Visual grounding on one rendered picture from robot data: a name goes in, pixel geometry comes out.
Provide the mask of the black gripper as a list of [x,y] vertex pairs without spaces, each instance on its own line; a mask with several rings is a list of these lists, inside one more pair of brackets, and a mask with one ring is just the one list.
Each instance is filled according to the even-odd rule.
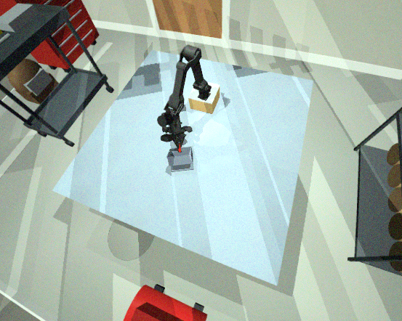
[[163,142],[173,141],[178,149],[180,147],[182,147],[184,138],[186,136],[186,134],[184,132],[188,131],[188,133],[190,133],[193,130],[192,130],[191,126],[181,127],[181,124],[182,124],[182,122],[180,122],[180,121],[169,124],[172,133],[161,135],[161,141],[163,141]]

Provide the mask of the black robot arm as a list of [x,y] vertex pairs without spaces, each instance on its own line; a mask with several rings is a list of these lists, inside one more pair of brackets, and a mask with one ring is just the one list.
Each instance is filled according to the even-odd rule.
[[[183,57],[188,61],[187,64],[182,62]],[[179,60],[176,64],[176,76],[174,80],[174,88],[172,94],[169,96],[169,100],[166,103],[164,110],[157,117],[159,126],[162,126],[162,131],[165,133],[172,133],[171,128],[167,125],[180,121],[180,112],[184,108],[183,89],[185,85],[185,79],[188,70],[191,68],[193,77],[195,79],[193,88],[199,92],[198,98],[207,101],[210,96],[212,86],[208,84],[207,80],[203,77],[201,70],[200,60],[201,49],[198,47],[186,45],[180,52]],[[170,109],[169,107],[173,108]]]

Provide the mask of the grey square panel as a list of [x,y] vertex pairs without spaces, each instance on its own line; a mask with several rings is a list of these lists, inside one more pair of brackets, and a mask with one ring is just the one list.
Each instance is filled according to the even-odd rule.
[[192,147],[181,147],[181,152],[178,148],[169,149],[167,159],[171,172],[193,170]]

